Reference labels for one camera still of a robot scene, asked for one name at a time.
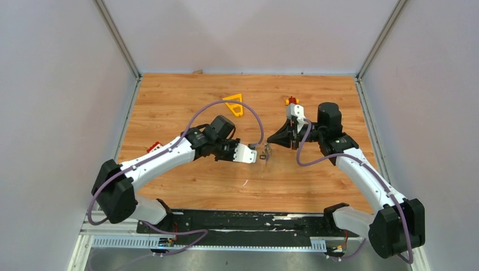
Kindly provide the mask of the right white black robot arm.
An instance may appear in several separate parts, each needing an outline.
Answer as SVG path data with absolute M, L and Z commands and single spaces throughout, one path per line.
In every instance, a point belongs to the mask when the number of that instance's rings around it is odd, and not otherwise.
M 356 185 L 372 213 L 338 203 L 324 209 L 323 229 L 332 236 L 341 231 L 368 241 L 383 259 L 400 257 L 414 262 L 413 249 L 425 244 L 425 207 L 408 199 L 374 169 L 358 143 L 343 131 L 342 114 L 336 103 L 318 105 L 317 120 L 306 118 L 295 100 L 286 103 L 286 121 L 267 143 L 296 150 L 297 164 L 308 167 L 329 160 Z

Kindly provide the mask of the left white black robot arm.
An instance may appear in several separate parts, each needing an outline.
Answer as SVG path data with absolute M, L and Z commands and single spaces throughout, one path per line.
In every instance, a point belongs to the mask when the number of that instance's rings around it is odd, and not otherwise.
M 184 131 L 172 142 L 122 164 L 110 159 L 99 170 L 92 188 L 104 221 L 118 224 L 128 218 L 147 221 L 159 233 L 172 229 L 170 209 L 160 200 L 141 197 L 137 191 L 147 183 L 183 164 L 213 155 L 215 160 L 237 161 L 241 140 L 232 138 L 236 126 L 226 117 Z

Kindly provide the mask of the metal keyring with keys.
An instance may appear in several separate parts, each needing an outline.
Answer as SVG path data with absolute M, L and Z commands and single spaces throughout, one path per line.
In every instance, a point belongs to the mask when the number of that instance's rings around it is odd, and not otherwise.
M 265 143 L 261 155 L 266 156 L 266 158 L 267 158 L 266 161 L 271 157 L 272 152 L 273 152 L 273 150 L 272 150 L 271 145 L 269 143 Z

